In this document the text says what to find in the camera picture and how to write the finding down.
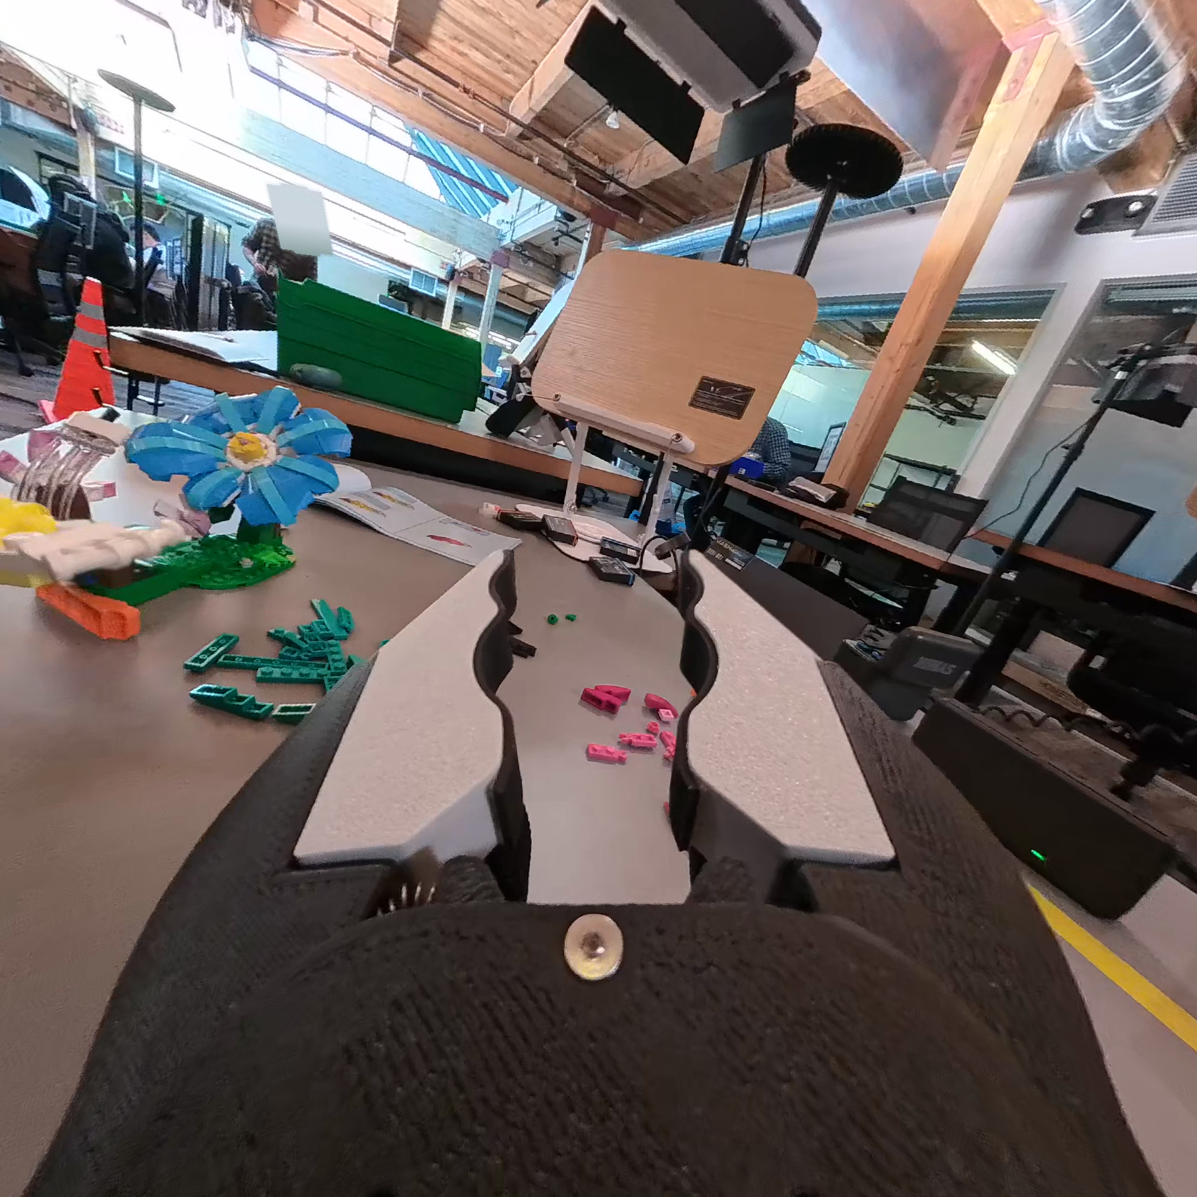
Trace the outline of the black office chair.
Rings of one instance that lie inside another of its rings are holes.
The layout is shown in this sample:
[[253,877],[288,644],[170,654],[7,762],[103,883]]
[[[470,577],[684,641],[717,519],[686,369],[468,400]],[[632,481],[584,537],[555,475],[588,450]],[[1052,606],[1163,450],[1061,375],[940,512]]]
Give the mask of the black office chair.
[[1100,644],[1071,667],[1078,700],[1123,727],[1134,756],[1113,794],[1130,800],[1161,769],[1196,775],[1196,652],[1128,641]]

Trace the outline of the black tripod with device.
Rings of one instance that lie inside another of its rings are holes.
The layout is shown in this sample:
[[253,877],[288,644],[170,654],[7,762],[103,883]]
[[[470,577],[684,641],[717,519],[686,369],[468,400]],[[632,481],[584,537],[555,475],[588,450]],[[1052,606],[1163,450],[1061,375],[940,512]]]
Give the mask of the black tripod with device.
[[[1150,417],[1152,408],[1163,408],[1173,413],[1196,408],[1196,344],[1192,342],[1175,346],[1163,342],[1140,344],[1130,350],[1123,350],[1107,361],[1107,369],[1109,379],[1105,386],[1100,388],[1094,413],[1090,413],[1088,421],[1063,442],[1067,448],[1065,458],[1052,479],[1042,487],[1017,531],[1011,535],[971,606],[957,619],[955,627],[959,633],[967,633],[980,612],[980,606],[996,596],[1007,575],[1019,573],[1021,560],[1025,558],[1023,548],[1026,546],[1040,515],[1055,498],[1057,488],[1063,485],[1073,465],[1080,460],[1088,440],[1094,437],[1102,419],[1109,412],[1121,410],[1136,417]],[[1040,604],[1036,604],[1030,596],[1015,596],[1007,617],[1000,623],[994,639],[959,685],[955,692],[959,702],[969,708],[980,706],[1003,675],[1013,652],[1030,633],[1034,621],[1038,619],[1038,612]]]

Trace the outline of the pile of pink lego pieces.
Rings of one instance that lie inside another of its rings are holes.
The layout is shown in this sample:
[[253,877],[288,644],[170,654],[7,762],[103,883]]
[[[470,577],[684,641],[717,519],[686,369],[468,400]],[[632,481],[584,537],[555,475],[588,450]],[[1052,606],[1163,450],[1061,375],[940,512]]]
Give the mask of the pile of pink lego pieces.
[[674,762],[682,706],[653,691],[638,696],[624,685],[592,685],[582,691],[584,708],[601,716],[605,739],[586,744],[593,764],[626,764],[632,756]]

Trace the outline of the studio light panel on stand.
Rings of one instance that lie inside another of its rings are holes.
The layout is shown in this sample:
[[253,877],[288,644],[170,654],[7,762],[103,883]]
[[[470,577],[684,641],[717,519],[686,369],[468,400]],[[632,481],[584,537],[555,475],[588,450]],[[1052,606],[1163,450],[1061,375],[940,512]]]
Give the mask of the studio light panel on stand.
[[801,2],[593,2],[565,67],[676,165],[711,144],[713,171],[749,163],[722,261],[747,263],[746,225],[769,156],[796,132],[823,25]]

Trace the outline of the grey battery charger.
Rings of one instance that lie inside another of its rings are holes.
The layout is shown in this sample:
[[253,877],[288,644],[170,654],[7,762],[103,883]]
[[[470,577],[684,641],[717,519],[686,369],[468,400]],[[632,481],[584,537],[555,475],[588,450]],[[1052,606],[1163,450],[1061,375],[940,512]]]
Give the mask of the grey battery charger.
[[934,692],[951,691],[978,662],[982,646],[969,637],[911,625],[898,633],[876,625],[846,639],[832,660],[899,723],[913,719]]

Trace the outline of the lego instruction booklet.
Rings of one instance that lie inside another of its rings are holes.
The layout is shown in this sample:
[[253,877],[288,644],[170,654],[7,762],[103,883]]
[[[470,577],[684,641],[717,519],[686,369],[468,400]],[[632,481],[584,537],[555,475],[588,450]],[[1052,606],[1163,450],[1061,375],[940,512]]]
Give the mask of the lego instruction booklet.
[[445,515],[399,487],[338,487],[313,506],[347,515],[401,544],[424,548],[463,565],[478,565],[495,552],[517,550],[522,540]]

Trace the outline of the pile of teal lego pieces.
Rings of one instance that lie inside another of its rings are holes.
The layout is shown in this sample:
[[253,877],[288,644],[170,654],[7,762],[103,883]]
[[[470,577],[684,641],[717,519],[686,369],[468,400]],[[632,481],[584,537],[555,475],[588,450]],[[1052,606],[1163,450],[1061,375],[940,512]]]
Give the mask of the pile of teal lego pieces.
[[349,673],[366,664],[353,650],[359,619],[351,606],[313,600],[299,625],[266,631],[266,650],[243,650],[243,639],[224,631],[191,656],[189,700],[197,708],[251,721],[299,725]]

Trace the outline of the black floor lamp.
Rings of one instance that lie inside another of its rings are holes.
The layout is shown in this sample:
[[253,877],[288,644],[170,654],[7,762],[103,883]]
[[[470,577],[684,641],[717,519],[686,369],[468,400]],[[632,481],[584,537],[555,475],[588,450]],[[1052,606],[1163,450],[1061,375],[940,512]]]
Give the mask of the black floor lamp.
[[794,136],[786,167],[797,183],[821,192],[794,271],[807,277],[836,202],[842,196],[861,200],[884,194],[901,179],[905,157],[896,142],[869,127],[828,123]]

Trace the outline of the silver ventilation duct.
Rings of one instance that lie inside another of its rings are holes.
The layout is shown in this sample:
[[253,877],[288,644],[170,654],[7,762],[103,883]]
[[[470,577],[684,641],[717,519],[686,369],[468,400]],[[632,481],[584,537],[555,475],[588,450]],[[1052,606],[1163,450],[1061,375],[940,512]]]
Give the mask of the silver ventilation duct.
[[[1182,52],[1150,2],[1032,2],[1069,44],[1092,96],[1063,113],[1032,146],[1019,183],[1098,167],[1132,146],[1173,107],[1186,77]],[[876,198],[840,198],[830,223],[942,204],[961,183],[965,163],[903,175]],[[747,242],[809,231],[821,202],[790,202],[749,215]],[[734,221],[690,225],[628,246],[672,258],[724,250]]]

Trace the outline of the blue lego flower green base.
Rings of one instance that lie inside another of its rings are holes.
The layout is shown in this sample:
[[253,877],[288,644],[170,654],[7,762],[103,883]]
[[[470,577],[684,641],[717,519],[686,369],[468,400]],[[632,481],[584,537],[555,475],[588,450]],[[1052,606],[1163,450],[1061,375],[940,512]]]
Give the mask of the blue lego flower green base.
[[128,462],[157,483],[182,481],[182,542],[130,565],[93,569],[82,587],[143,606],[182,589],[239,590],[295,564],[284,529],[338,490],[336,460],[351,456],[351,427],[305,408],[288,386],[216,400],[184,421],[159,419],[126,440]]

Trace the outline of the wooden desk with black legs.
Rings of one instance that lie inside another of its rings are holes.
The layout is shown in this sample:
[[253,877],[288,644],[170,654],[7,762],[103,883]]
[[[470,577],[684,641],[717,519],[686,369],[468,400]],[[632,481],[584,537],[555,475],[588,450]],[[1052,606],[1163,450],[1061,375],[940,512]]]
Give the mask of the wooden desk with black legs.
[[[871,590],[896,587],[911,592],[896,615],[898,627],[915,625],[923,617],[930,590],[940,581],[955,587],[950,606],[936,619],[936,629],[951,631],[992,567],[959,556],[959,537],[940,542],[969,531],[969,523],[955,515],[965,498],[940,488],[928,492],[930,502],[917,502],[917,517],[928,515],[930,527],[921,537],[757,487],[744,477],[726,481],[724,514],[757,523],[821,558],[842,562],[849,573],[865,577]],[[1146,625],[1177,625],[1196,633],[1194,594],[1050,548],[1023,546],[1000,577],[996,592],[1000,600],[1032,602],[1038,619],[1073,619],[1123,637],[1138,635]]]

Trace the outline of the yellow white lego assembly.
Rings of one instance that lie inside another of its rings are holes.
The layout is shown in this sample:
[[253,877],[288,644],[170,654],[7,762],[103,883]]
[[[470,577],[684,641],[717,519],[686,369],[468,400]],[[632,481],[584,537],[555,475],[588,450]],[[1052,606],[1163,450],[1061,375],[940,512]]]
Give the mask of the yellow white lego assembly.
[[153,527],[57,521],[37,502],[3,498],[3,585],[68,585],[97,569],[118,569],[189,542],[195,529],[162,517]]

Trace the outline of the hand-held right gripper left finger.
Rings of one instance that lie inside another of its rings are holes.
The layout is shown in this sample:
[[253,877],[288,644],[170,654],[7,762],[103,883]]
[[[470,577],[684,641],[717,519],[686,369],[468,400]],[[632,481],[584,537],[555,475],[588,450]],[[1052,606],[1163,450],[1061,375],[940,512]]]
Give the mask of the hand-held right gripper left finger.
[[509,900],[528,898],[532,821],[499,696],[515,610],[517,552],[497,550],[378,650],[297,864],[386,862],[430,895],[449,860],[470,856]]

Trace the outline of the wooden support post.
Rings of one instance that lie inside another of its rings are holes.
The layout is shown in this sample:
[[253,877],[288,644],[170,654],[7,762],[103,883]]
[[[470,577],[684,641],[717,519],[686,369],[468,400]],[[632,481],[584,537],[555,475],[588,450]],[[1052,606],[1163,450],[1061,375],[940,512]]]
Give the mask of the wooden support post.
[[1017,30],[1009,48],[1007,69],[978,138],[826,471],[826,483],[848,492],[851,512],[871,485],[998,215],[1073,73],[1071,48],[1052,21]]

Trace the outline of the orange traffic cone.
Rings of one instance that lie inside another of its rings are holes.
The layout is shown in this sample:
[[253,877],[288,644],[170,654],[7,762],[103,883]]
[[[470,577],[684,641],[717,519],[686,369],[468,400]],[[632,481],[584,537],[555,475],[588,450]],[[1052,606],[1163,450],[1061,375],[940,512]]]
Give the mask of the orange traffic cone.
[[47,423],[60,423],[78,412],[116,406],[110,336],[103,306],[103,283],[84,279],[68,354],[53,400],[41,402]]

